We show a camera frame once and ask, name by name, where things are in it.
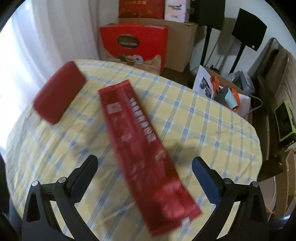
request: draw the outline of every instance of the table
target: table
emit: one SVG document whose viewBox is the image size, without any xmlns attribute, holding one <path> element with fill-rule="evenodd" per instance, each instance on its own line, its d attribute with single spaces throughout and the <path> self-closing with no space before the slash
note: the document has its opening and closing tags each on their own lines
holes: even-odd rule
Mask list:
<svg viewBox="0 0 296 241">
<path fill-rule="evenodd" d="M 191 170 L 201 156 L 223 178 L 249 184 L 257 179 L 262 154 L 254 128 L 229 109 L 171 80 L 113 62 L 76 60 L 87 83 L 54 126 L 28 106 L 8 137 L 6 168 L 13 203 L 22 216 L 30 184 L 56 182 L 80 166 L 89 154 L 99 168 L 76 208 L 94 234 L 108 240 L 190 241 L 215 206 L 210 204 Z M 97 90 L 129 79 L 180 179 L 202 209 L 190 226 L 151 238 L 117 166 Z M 235 204 L 221 236 L 231 226 Z M 62 231 L 71 236 L 57 205 Z"/>
</svg>

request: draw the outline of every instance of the white wall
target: white wall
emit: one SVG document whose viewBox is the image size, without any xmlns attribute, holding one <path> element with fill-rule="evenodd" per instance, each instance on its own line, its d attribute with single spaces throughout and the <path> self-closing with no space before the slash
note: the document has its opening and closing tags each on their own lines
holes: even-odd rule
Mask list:
<svg viewBox="0 0 296 241">
<path fill-rule="evenodd" d="M 99 0 L 98 26 L 102 27 L 110 23 L 118 22 L 119 0 Z M 99 41 L 99 56 L 106 60 L 101 38 Z"/>
<path fill-rule="evenodd" d="M 224 27 L 219 42 L 207 66 L 213 64 L 217 68 L 221 67 L 220 72 L 223 76 L 229 73 L 239 51 L 239 47 L 241 44 L 239 40 L 236 40 L 232 50 L 230 51 L 229 56 L 225 61 L 224 66 L 221 66 L 221 63 L 234 41 L 234 37 L 231 35 L 231 33 L 234 28 L 235 20 L 238 16 L 240 8 L 243 8 L 246 11 L 259 17 L 267 25 L 267 30 L 258 51 L 254 51 L 249 47 L 245 48 L 235 71 L 244 70 L 247 71 L 249 75 L 253 75 L 264 55 L 264 48 L 266 48 L 267 43 L 272 37 L 275 37 L 284 48 L 286 48 L 292 53 L 294 57 L 296 57 L 296 43 L 294 39 L 292 38 L 289 30 L 287 29 L 281 18 L 269 4 L 267 4 L 264 0 L 226 0 L 226 19 Z M 215 43 L 217 42 L 219 33 L 220 31 L 216 29 L 212 30 L 205 63 L 208 60 Z M 205 27 L 198 28 L 197 41 L 198 42 L 195 45 L 192 53 L 190 64 L 190 69 L 193 72 L 195 72 L 194 70 L 200 64 L 205 41 Z"/>
</svg>

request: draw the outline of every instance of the red packet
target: red packet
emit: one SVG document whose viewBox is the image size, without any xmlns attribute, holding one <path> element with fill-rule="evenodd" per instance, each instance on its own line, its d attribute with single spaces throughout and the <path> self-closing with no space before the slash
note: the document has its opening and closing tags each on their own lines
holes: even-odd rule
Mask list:
<svg viewBox="0 0 296 241">
<path fill-rule="evenodd" d="M 129 81 L 98 92 L 118 165 L 151 235 L 199 216 Z"/>
</svg>

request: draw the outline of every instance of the red sponge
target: red sponge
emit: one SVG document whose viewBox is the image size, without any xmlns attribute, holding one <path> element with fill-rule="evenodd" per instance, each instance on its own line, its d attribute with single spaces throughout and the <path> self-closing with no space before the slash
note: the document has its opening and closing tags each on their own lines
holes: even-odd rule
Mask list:
<svg viewBox="0 0 296 241">
<path fill-rule="evenodd" d="M 67 62 L 37 94 L 34 100 L 35 110 L 51 124 L 58 123 L 85 82 L 75 63 Z"/>
</svg>

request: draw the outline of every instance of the blue gripper pad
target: blue gripper pad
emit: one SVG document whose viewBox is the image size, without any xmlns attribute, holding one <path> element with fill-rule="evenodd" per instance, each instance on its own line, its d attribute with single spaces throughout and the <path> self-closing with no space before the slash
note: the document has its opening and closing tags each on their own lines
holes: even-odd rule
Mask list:
<svg viewBox="0 0 296 241">
<path fill-rule="evenodd" d="M 224 191 L 223 179 L 201 157 L 192 160 L 192 171 L 210 203 L 218 206 Z"/>
</svg>

